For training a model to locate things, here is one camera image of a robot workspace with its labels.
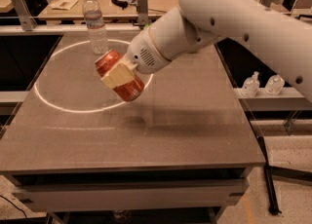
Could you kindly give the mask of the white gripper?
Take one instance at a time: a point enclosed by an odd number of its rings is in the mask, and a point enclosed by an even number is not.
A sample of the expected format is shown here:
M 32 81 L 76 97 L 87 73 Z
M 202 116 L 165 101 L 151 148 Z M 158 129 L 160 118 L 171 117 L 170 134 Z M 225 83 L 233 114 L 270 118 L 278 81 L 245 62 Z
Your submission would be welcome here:
M 135 78 L 135 69 L 142 74 L 153 74 L 171 63 L 156 46 L 151 28 L 142 30 L 129 44 L 126 56 L 110 59 L 102 57 L 102 62 L 114 64 L 101 76 L 101 81 L 114 89 L 130 83 Z

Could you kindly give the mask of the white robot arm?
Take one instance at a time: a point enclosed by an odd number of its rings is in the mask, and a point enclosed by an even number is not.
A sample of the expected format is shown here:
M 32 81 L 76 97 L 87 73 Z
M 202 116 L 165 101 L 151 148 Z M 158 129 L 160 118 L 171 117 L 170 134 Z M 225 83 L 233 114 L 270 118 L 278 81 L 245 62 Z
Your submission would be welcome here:
M 178 0 L 101 76 L 110 89 L 153 74 L 183 53 L 229 38 L 312 101 L 312 27 L 254 0 Z

